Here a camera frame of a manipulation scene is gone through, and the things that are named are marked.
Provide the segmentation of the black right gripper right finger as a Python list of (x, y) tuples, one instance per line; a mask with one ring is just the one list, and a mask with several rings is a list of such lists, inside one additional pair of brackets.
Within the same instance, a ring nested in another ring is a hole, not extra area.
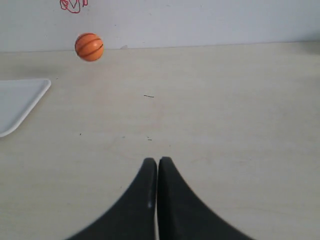
[(157, 221), (161, 240), (251, 239), (201, 201), (170, 157), (158, 165)]

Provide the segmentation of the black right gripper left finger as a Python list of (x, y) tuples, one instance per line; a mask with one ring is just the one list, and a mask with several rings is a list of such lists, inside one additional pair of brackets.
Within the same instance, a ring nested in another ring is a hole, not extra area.
[(117, 202), (70, 240), (155, 240), (157, 163), (146, 158)]

